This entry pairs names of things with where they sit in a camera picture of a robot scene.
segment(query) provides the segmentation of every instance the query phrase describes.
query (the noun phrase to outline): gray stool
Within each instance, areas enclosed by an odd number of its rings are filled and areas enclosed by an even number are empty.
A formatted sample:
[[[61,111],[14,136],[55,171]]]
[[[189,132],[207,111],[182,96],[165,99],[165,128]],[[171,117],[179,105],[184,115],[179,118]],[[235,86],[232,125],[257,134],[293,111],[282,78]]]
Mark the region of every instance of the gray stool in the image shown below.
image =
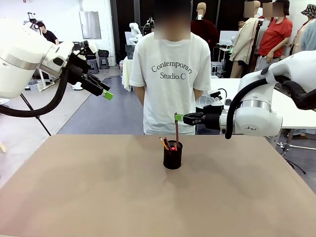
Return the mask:
[[[99,57],[100,69],[110,69],[109,60],[106,57]]]
[[[98,74],[100,72],[96,59],[89,59],[88,64],[90,64],[90,69],[89,69],[88,73]]]

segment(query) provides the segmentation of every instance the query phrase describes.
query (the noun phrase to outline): beige jacket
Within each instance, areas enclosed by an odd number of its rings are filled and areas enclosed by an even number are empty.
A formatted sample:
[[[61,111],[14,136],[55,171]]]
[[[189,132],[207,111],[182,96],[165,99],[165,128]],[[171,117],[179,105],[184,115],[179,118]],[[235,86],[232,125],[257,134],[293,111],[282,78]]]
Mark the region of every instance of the beige jacket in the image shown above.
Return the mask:
[[[292,54],[302,51],[302,49],[301,49],[301,42],[302,42],[304,31],[314,21],[316,21],[316,19],[310,20],[308,23],[306,23],[304,26],[302,26],[301,29],[298,30],[298,32],[297,32],[297,34],[296,34],[296,36],[295,36],[295,38],[293,40],[293,43],[292,43],[292,47],[294,47]]]
[[[231,61],[243,61],[249,64],[252,45],[256,35],[258,22],[256,18],[250,18],[245,25],[239,30],[236,43],[231,55]]]

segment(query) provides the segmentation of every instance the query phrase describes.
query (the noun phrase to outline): black pencil cup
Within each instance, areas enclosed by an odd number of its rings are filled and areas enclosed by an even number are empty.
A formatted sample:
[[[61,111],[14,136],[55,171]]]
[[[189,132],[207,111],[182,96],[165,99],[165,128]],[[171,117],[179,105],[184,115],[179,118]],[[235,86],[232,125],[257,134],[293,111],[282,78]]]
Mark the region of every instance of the black pencil cup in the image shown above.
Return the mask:
[[[175,147],[176,141],[169,141],[171,148]],[[163,166],[167,169],[178,169],[181,167],[182,143],[179,142],[177,150],[163,148]]]

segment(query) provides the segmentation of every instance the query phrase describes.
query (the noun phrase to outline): dark red sweater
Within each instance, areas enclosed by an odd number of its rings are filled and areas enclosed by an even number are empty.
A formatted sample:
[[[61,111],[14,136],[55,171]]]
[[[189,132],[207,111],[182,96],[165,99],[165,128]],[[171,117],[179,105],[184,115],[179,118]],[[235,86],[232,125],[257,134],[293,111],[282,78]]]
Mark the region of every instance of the dark red sweater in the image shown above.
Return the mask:
[[[204,39],[208,43],[211,52],[213,51],[213,47],[219,42],[218,30],[209,20],[193,20],[191,22],[191,32]]]

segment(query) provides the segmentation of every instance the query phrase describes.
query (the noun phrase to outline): white t-shirt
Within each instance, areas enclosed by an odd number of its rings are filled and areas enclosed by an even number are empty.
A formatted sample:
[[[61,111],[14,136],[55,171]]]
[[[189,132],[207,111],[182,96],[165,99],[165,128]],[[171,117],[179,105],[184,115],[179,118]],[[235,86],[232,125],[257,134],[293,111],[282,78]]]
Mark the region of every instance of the white t-shirt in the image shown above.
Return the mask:
[[[206,41],[171,42],[154,33],[136,44],[129,84],[145,86],[144,133],[175,134],[174,114],[194,113],[193,89],[210,90],[211,57]],[[194,135],[195,127],[179,122],[179,133]]]

